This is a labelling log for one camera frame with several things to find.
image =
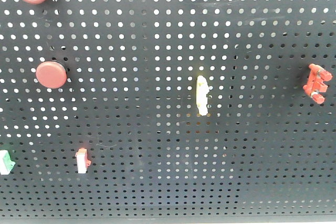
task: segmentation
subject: red-white clip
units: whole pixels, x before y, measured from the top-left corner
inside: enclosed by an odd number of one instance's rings
[[[91,161],[88,160],[88,150],[81,148],[76,153],[77,167],[79,174],[85,174],[88,167],[91,165]]]
[[[306,85],[303,86],[305,93],[312,98],[316,103],[324,103],[324,97],[320,93],[327,91],[328,85],[324,81],[330,81],[332,75],[319,65],[310,64],[310,74]]]

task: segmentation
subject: red clamp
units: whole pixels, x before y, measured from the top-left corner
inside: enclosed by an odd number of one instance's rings
[[[324,103],[324,97],[320,93],[327,91],[328,85],[324,81],[330,81],[332,75],[319,65],[310,64],[310,74],[306,85],[303,86],[305,93],[317,104]]]

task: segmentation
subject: pegboard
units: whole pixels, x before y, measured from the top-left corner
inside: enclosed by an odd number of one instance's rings
[[[322,105],[302,89],[310,63],[334,73],[335,11],[335,0],[0,0],[0,149],[16,162],[0,176],[2,222],[336,220],[335,81]],[[60,89],[35,77],[51,60],[67,69]]]

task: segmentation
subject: white clip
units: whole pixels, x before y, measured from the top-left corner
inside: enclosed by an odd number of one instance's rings
[[[88,160],[87,149],[81,148],[76,153],[77,167],[79,174],[85,174],[88,167],[91,165],[91,161]]]
[[[0,174],[8,175],[13,169],[15,162],[13,162],[9,156],[8,151],[0,151]]]
[[[200,115],[207,115],[208,113],[208,97],[206,95],[210,92],[208,83],[203,76],[197,77],[196,84],[196,104]]]

